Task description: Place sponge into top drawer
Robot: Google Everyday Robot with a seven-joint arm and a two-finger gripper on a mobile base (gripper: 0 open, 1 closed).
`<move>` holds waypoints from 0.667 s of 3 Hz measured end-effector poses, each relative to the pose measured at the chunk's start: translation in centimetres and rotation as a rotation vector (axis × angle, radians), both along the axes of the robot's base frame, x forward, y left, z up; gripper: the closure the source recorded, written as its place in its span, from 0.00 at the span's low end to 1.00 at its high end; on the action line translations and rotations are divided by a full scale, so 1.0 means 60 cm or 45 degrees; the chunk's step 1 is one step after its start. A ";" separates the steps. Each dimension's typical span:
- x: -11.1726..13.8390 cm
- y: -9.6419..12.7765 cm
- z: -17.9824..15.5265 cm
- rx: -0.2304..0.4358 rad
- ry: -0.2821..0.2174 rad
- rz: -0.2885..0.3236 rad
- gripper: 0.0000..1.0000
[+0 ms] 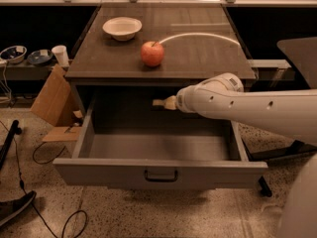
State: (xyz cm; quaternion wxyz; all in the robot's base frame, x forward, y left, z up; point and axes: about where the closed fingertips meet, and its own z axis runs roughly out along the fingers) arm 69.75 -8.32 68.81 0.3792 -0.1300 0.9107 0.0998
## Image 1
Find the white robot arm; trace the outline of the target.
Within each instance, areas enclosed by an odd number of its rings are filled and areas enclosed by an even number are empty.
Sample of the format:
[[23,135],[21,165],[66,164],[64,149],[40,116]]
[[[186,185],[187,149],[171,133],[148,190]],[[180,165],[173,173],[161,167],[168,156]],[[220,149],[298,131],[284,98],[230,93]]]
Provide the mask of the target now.
[[[223,73],[180,89],[154,106],[231,120],[317,145],[317,90],[246,92]],[[304,165],[289,192],[276,238],[317,238],[317,156]]]

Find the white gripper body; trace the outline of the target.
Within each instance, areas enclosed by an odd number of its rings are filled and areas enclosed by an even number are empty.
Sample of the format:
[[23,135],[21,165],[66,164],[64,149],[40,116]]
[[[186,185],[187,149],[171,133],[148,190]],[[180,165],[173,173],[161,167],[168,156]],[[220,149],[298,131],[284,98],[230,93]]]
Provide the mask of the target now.
[[184,113],[195,113],[194,109],[195,86],[181,88],[176,94],[176,107]]

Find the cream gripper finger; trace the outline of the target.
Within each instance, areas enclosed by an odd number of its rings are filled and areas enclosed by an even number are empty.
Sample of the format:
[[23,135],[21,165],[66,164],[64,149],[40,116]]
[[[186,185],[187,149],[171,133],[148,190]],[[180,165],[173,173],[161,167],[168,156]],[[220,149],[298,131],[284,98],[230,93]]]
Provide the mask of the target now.
[[172,95],[166,99],[154,99],[153,106],[163,107],[167,110],[176,110],[176,96]]

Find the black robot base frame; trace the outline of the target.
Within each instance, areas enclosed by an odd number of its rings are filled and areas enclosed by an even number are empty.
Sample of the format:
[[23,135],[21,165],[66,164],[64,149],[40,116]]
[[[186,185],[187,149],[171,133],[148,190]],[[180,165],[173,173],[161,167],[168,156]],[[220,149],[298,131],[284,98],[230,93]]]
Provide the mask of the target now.
[[[291,156],[296,156],[300,154],[306,153],[314,153],[317,151],[317,147],[312,145],[305,144],[303,142],[295,140],[290,146],[285,148],[267,150],[252,153],[250,152],[247,144],[243,141],[245,151],[251,162],[259,162],[259,161],[267,161],[270,159],[279,159],[279,158],[286,158]],[[260,177],[259,185],[261,187],[260,193],[262,196],[265,197],[272,197],[272,191],[269,188],[267,182],[265,181],[264,177]]]

